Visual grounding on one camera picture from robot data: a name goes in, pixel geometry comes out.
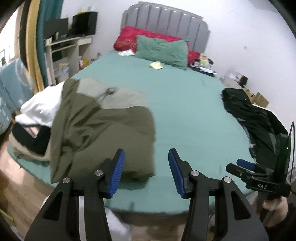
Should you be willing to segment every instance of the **green bed sheet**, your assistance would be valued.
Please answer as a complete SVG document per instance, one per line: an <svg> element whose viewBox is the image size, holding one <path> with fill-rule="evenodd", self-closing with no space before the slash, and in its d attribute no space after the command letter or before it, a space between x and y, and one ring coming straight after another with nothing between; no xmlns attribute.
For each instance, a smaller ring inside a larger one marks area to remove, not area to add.
<svg viewBox="0 0 296 241"><path fill-rule="evenodd" d="M225 167L242 158L253 161L241 125L223 107L222 83L187 68L164 65L149 68L151 62L134 56L121 57L116 51L103 56L73 78L92 78L110 86L142 91L149 99L156 126L156 176L146 183L120 183L117 193L105 204L113 210L178 214L188 210L189 200L176 191L168 164L168 151L176 148L181 159L204 175L221 179L230 176L243 193L245 184L228 174ZM49 163L17 159L28 172L50 183Z"/></svg>

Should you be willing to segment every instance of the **blue gripper pad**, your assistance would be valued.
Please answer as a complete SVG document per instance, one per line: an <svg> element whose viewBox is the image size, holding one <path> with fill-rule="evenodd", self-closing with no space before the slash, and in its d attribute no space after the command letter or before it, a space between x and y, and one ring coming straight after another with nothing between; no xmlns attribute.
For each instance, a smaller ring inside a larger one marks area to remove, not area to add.
<svg viewBox="0 0 296 241"><path fill-rule="evenodd" d="M118 150L114 156L114 159L117 159L117 163L116 163L113 173L110 177L110 188L109 188L109 192L108 192L110 198L113 197L113 195L116 193L118 185L119 185L119 181L120 181L121 174L123 171L124 160L125 160L124 150L122 150L122 149Z"/></svg>
<svg viewBox="0 0 296 241"><path fill-rule="evenodd" d="M185 189L184 189L184 178L181 174L180 168L177 164L176 158L180 159L179 156L175 156L173 154L172 149L169 150L168 152L168 163L170 165L170 170L172 172L174 182L177 188L177 192L181 195L183 198L185 195Z"/></svg>
<svg viewBox="0 0 296 241"><path fill-rule="evenodd" d="M238 159L237 160L237 165L240 166L240 167L243 167L245 169L248 169L250 171L255 170L255 164L254 163L245 161L243 159Z"/></svg>

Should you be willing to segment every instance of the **screw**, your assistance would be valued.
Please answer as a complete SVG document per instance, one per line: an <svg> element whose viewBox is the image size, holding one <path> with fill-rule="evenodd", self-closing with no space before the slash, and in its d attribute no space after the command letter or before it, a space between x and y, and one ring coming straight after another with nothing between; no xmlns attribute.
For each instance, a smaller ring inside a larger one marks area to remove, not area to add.
<svg viewBox="0 0 296 241"><path fill-rule="evenodd" d="M94 174L95 174L96 176L102 176L102 175L103 175L103 171L102 171L102 170L96 170L96 171L94 172Z"/></svg>
<svg viewBox="0 0 296 241"><path fill-rule="evenodd" d="M70 178L68 178L68 177L65 177L64 179L63 179L63 183L69 183L71 181L71 179Z"/></svg>
<svg viewBox="0 0 296 241"><path fill-rule="evenodd" d="M224 177L223 180L226 183L230 183L232 181L230 177Z"/></svg>
<svg viewBox="0 0 296 241"><path fill-rule="evenodd" d="M193 170L193 171L191 171L191 175L192 175L192 176L197 177L199 174L200 174L200 172L197 171L197 170Z"/></svg>

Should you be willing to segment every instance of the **red pillow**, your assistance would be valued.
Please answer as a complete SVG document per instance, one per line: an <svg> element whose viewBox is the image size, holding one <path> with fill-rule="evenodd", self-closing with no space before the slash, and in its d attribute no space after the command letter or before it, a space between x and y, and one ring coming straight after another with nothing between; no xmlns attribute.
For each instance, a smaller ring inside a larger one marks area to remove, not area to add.
<svg viewBox="0 0 296 241"><path fill-rule="evenodd" d="M178 38L178 37L153 33L148 30L126 26L121 30L120 36L117 38L116 42L114 43L114 49L118 51L125 51L125 50L132 49L133 52L135 53L137 51L137 35L143 35L148 38L163 39L167 42L182 40L181 38ZM188 52L188 65L190 65L192 62L194 62L194 60L199 58L199 56L200 56L200 53L190 50Z"/></svg>

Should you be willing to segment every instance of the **headboard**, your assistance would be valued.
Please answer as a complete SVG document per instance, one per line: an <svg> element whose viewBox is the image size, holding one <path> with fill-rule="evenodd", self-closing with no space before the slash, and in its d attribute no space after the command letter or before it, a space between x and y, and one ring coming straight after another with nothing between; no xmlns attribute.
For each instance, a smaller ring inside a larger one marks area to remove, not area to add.
<svg viewBox="0 0 296 241"><path fill-rule="evenodd" d="M210 35L201 16L156 3L139 2L124 11L121 29L132 26L189 41L190 50L203 53Z"/></svg>

